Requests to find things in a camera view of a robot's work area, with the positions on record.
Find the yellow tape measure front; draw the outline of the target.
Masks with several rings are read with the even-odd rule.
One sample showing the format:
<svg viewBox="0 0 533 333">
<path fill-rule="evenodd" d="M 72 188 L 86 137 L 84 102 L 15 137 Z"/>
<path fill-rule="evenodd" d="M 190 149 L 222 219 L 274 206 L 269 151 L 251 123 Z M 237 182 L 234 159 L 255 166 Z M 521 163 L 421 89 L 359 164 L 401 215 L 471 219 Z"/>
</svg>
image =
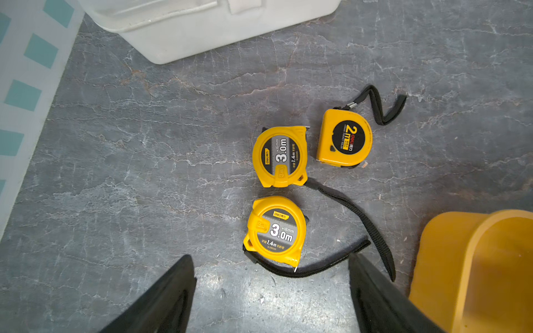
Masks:
<svg viewBox="0 0 533 333">
<path fill-rule="evenodd" d="M 260 198 L 253 203 L 242 250 L 252 263 L 284 278 L 306 278 L 329 270 L 349 255 L 371 245 L 367 237 L 322 261 L 301 266 L 308 219 L 293 201 L 282 196 Z"/>
</svg>

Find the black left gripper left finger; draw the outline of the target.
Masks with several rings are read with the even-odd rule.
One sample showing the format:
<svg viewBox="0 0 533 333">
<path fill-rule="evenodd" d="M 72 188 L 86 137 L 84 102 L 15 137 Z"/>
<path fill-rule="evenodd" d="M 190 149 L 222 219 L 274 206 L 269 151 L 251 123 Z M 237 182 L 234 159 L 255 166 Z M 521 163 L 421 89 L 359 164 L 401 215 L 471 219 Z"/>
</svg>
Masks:
<svg viewBox="0 0 533 333">
<path fill-rule="evenodd" d="M 179 259 L 102 332 L 185 332 L 197 279 L 191 255 Z"/>
</svg>

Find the yellow tape measure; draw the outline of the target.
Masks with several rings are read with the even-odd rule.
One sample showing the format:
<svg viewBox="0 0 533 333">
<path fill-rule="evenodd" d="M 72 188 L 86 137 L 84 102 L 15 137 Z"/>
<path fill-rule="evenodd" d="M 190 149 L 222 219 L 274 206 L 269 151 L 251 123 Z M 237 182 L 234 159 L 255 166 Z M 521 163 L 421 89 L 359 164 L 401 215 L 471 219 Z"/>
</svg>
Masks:
<svg viewBox="0 0 533 333">
<path fill-rule="evenodd" d="M 349 255 L 371 245 L 367 237 L 322 261 L 301 266 L 308 219 L 293 201 L 282 196 L 260 198 L 253 203 L 242 250 L 252 263 L 284 278 L 306 278 L 329 270 Z"/>
<path fill-rule="evenodd" d="M 308 145 L 305 126 L 278 126 L 264 128 L 252 154 L 253 167 L 265 188 L 284 188 L 290 185 L 305 186 L 338 202 L 353 212 L 368 233 L 368 240 L 378 254 L 391 280 L 396 279 L 394 258 L 381 232 L 370 218 L 343 193 L 322 185 L 306 172 Z"/>
<path fill-rule="evenodd" d="M 350 103 L 327 110 L 323 115 L 316 159 L 344 168 L 354 168 L 364 162 L 373 146 L 373 132 L 370 123 L 355 112 L 355 107 L 369 99 L 375 122 L 386 126 L 400 115 L 407 98 L 399 94 L 395 104 L 384 112 L 378 89 L 368 85 Z"/>
</svg>

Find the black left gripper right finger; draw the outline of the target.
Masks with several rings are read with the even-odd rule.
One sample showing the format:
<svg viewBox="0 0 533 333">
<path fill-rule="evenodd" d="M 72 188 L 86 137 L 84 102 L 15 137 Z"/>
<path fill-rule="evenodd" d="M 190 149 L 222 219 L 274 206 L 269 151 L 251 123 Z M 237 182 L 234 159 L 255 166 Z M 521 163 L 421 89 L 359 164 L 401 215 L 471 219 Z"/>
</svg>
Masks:
<svg viewBox="0 0 533 333">
<path fill-rule="evenodd" d="M 348 258 L 351 298 L 361 332 L 442 332 L 363 255 Z"/>
</svg>

